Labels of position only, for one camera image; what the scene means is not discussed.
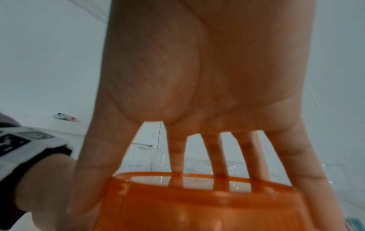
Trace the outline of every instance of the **orange lid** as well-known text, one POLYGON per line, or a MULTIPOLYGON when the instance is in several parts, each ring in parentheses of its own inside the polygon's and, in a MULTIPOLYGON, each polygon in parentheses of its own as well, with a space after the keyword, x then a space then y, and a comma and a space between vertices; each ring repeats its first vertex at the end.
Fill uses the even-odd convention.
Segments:
POLYGON ((312 231, 293 187, 245 178, 133 172, 110 179, 97 231, 312 231))

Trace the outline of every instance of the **black cuff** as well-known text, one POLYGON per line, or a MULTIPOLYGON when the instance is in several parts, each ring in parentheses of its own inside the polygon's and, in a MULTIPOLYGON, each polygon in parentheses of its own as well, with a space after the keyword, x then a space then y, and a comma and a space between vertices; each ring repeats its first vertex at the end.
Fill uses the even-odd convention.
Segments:
POLYGON ((18 209, 14 202, 14 189, 26 172, 47 156, 52 154, 70 156, 71 152, 66 146, 47 148, 27 162, 20 164, 10 175, 0 181, 0 230, 9 230, 26 213, 18 209))

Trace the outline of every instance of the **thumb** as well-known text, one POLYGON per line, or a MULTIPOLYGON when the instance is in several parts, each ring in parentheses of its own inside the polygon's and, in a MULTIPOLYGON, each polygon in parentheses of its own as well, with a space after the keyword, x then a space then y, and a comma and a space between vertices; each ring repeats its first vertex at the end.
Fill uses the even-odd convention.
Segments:
POLYGON ((128 118, 115 100, 99 89, 92 122, 76 163, 67 212, 80 215, 103 196, 142 122, 128 118))

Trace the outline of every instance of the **orange plastic container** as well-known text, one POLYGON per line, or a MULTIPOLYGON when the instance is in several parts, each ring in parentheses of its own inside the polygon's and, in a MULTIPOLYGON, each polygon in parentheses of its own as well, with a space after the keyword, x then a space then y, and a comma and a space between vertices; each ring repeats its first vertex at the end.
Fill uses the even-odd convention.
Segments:
POLYGON ((294 188, 245 178, 134 172, 112 178, 97 231, 312 231, 294 188))

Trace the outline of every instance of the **skin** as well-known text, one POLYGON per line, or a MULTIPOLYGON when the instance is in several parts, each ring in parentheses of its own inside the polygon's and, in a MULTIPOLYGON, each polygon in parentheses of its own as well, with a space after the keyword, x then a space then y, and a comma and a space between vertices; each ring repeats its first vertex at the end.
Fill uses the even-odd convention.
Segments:
POLYGON ((315 226, 342 230, 340 207, 301 118, 314 5, 113 1, 94 116, 67 216, 85 215, 100 201, 143 122, 163 121, 174 172, 183 170, 187 137, 200 133, 214 173, 226 175, 220 133, 231 132, 250 177, 267 180, 256 132, 264 131, 304 194, 315 226))

